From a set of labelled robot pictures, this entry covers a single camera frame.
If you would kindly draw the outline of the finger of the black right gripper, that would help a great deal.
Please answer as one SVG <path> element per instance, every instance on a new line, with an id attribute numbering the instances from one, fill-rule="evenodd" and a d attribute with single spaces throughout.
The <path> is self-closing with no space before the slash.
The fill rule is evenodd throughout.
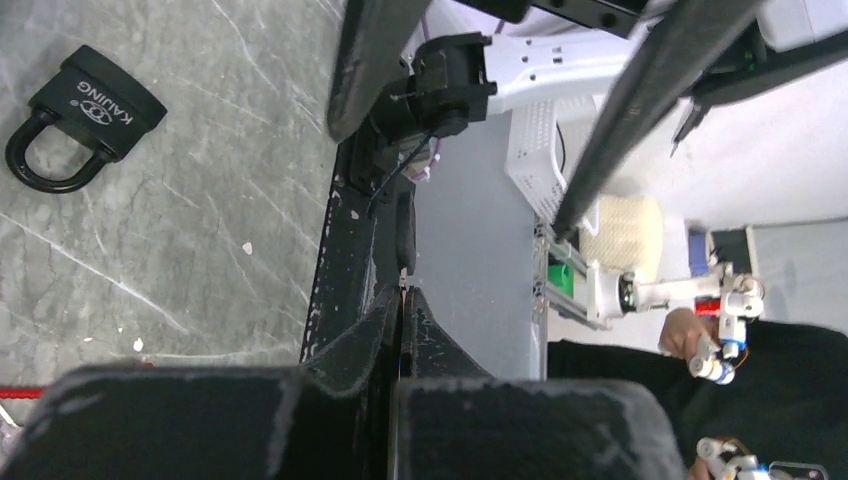
<path id="1" fill-rule="evenodd" d="M 360 127 L 429 6 L 428 0 L 345 3 L 326 107 L 333 141 Z"/>
<path id="2" fill-rule="evenodd" d="M 626 155 L 753 22 L 760 5 L 688 0 L 671 6 L 609 92 L 553 220 L 556 241 L 573 235 Z"/>

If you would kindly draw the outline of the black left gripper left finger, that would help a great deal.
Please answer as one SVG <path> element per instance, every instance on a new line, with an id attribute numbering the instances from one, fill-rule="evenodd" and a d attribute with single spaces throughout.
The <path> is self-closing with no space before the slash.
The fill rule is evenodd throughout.
<path id="1" fill-rule="evenodd" d="M 5 479 L 383 479 L 402 294 L 286 367 L 85 367 L 36 404 Z"/>

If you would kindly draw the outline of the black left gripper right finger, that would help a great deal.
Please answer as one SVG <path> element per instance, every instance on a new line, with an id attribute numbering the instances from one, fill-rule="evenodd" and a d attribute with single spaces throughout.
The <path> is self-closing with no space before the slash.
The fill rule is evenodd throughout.
<path id="1" fill-rule="evenodd" d="M 397 479 L 682 479 L 669 420 L 620 380 L 492 377 L 408 291 L 395 387 Z"/>

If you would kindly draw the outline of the black Kaijing padlock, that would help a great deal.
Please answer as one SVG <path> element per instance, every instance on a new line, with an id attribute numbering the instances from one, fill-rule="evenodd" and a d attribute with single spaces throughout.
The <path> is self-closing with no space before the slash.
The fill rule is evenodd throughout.
<path id="1" fill-rule="evenodd" d="M 88 45 L 67 57 L 28 105 L 31 114 L 7 142 L 5 160 L 18 181 L 48 194 L 85 187 L 106 165 L 123 160 L 168 113 L 152 92 Z M 28 164 L 28 147 L 48 127 L 91 151 L 86 163 L 68 178 L 44 177 Z"/>

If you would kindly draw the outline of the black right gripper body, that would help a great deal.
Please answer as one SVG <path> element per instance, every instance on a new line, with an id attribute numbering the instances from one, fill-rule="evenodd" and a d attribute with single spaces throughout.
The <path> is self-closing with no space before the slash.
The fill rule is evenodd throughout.
<path id="1" fill-rule="evenodd" d="M 488 116 L 497 84 L 487 78 L 484 49 L 493 38 L 480 32 L 441 36 L 421 45 L 412 74 L 383 89 L 368 121 L 390 143 L 415 134 L 455 136 Z"/>

